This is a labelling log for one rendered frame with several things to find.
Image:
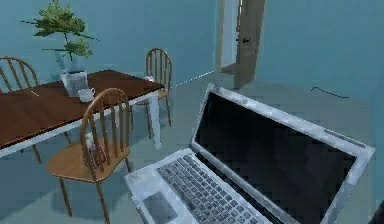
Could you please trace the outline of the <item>green house plant in pot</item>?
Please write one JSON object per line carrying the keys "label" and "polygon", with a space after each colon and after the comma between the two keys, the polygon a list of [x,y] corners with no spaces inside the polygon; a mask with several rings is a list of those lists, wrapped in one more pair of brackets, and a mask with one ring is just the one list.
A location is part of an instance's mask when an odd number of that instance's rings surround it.
{"label": "green house plant in pot", "polygon": [[48,6],[39,11],[39,17],[31,21],[24,21],[33,25],[36,37],[48,37],[54,34],[64,36],[61,48],[44,48],[55,54],[59,66],[58,77],[69,97],[78,97],[78,91],[88,89],[88,73],[78,63],[78,58],[89,58],[93,52],[89,41],[97,40],[85,33],[85,22],[78,18],[70,5],[61,6],[59,0],[52,0]]}

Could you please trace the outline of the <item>white cup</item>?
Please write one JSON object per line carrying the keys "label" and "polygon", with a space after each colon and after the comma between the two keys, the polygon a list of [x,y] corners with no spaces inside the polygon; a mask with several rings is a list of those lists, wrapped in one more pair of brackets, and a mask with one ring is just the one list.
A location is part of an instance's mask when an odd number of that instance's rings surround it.
{"label": "white cup", "polygon": [[86,88],[80,89],[78,91],[78,96],[81,102],[87,103],[91,102],[94,99],[95,89],[94,88]]}

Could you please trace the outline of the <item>small white and red object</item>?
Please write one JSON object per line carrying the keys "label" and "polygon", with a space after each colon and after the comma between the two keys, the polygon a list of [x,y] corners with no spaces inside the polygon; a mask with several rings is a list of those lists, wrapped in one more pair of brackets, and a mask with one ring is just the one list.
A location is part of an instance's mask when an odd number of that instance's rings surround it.
{"label": "small white and red object", "polygon": [[85,140],[88,152],[91,156],[91,161],[95,166],[99,167],[106,161],[104,144],[101,142],[101,140],[98,140],[100,149],[97,149],[96,144],[94,143],[93,135],[91,133],[85,135]]}

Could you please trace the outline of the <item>brown table with white legs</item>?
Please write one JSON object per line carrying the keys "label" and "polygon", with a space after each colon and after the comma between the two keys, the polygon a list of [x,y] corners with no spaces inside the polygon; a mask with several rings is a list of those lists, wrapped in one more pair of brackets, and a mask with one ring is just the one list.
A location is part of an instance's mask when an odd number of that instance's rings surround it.
{"label": "brown table with white legs", "polygon": [[[155,146],[161,146],[158,95],[162,84],[105,70],[89,74],[88,85],[98,93],[121,89],[130,104],[148,100]],[[0,93],[0,158],[80,126],[87,107],[68,96],[60,81]]]}

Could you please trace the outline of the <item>wooden spindle-back chair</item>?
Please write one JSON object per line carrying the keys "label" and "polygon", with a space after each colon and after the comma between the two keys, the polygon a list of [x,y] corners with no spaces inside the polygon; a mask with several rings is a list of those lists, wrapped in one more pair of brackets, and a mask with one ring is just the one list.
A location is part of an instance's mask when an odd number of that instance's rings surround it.
{"label": "wooden spindle-back chair", "polygon": [[[110,224],[108,209],[101,183],[109,178],[117,166],[124,161],[131,171],[130,154],[130,110],[126,94],[118,88],[109,88],[99,93],[86,109],[80,125],[80,141],[72,143],[55,154],[46,164],[47,172],[59,180],[68,215],[72,208],[64,180],[94,184],[106,224]],[[104,144],[106,161],[99,167],[91,161],[85,135],[91,133],[97,149],[98,140]]]}
{"label": "wooden spindle-back chair", "polygon": [[66,123],[70,102],[61,82],[41,84],[29,63],[0,56],[0,158],[31,147],[42,163],[37,144]]}
{"label": "wooden spindle-back chair", "polygon": [[148,51],[145,61],[145,74],[151,76],[157,83],[163,85],[159,90],[159,100],[165,100],[168,123],[172,125],[168,97],[171,88],[171,76],[173,64],[168,53],[161,48],[153,48]]}

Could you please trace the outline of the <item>silver laptop computer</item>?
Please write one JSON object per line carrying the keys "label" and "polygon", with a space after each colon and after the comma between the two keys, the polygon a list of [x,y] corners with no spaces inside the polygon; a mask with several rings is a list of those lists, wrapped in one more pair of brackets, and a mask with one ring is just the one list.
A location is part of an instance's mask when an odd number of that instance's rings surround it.
{"label": "silver laptop computer", "polygon": [[211,84],[189,147],[124,181],[145,224],[334,224],[374,152]]}

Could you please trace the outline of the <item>beige room door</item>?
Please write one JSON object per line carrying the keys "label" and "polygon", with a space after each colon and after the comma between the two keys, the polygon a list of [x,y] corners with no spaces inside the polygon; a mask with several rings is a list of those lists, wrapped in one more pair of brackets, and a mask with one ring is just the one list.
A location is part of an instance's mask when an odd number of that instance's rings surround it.
{"label": "beige room door", "polygon": [[[255,78],[266,2],[267,0],[239,1],[235,89],[240,89]],[[242,43],[243,38],[251,38],[251,40]]]}

